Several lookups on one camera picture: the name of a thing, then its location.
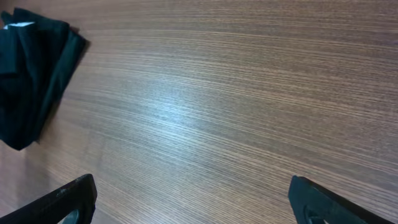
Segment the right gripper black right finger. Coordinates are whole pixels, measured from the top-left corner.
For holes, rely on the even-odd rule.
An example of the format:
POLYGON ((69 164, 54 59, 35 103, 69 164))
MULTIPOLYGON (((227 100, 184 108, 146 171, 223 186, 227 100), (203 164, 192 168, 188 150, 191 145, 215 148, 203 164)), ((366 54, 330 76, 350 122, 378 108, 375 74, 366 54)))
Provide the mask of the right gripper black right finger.
POLYGON ((292 177, 288 198, 298 224, 393 224, 305 177, 292 177))

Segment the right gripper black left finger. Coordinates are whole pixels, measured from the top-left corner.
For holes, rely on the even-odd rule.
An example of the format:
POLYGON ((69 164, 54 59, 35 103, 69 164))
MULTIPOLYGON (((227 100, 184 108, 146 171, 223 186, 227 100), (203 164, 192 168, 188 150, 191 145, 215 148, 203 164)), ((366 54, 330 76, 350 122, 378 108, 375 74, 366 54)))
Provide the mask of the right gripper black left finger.
POLYGON ((90 224, 97 190, 92 174, 85 174, 26 206, 1 217, 1 224, 90 224))

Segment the black shorts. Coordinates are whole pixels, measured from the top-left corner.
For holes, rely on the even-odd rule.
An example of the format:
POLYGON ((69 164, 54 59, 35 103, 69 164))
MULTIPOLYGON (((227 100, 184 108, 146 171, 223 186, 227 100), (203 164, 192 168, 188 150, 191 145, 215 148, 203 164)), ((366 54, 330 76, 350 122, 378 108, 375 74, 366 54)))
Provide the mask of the black shorts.
POLYGON ((1 141, 20 151, 39 139, 87 41, 69 23, 22 8, 1 20, 1 141))

